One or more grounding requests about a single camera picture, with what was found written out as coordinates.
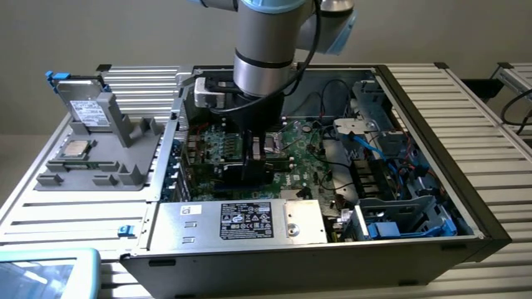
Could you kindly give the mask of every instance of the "blue cable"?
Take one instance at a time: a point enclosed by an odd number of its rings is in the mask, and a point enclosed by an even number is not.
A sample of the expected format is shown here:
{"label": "blue cable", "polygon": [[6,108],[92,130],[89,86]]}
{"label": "blue cable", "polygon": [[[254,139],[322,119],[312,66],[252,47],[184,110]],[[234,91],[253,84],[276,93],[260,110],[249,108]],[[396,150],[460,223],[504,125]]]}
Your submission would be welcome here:
{"label": "blue cable", "polygon": [[378,148],[374,148],[373,146],[369,145],[368,142],[365,142],[365,140],[357,136],[353,137],[353,140],[360,143],[368,150],[373,151],[374,153],[378,154],[378,156],[381,156],[381,159],[385,160],[384,157],[384,153],[380,151]]}

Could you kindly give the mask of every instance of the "sticker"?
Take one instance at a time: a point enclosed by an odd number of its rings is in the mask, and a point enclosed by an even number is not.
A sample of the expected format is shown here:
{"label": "sticker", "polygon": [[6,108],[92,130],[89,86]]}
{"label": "sticker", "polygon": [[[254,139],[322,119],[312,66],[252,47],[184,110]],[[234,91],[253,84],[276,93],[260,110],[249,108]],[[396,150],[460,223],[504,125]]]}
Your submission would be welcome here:
{"label": "sticker", "polygon": [[220,224],[224,240],[273,238],[270,203],[221,204]]}
{"label": "sticker", "polygon": [[181,215],[200,215],[201,205],[196,204],[193,206],[181,206]]}
{"label": "sticker", "polygon": [[109,121],[96,101],[70,101],[70,104],[85,126],[109,126]]}

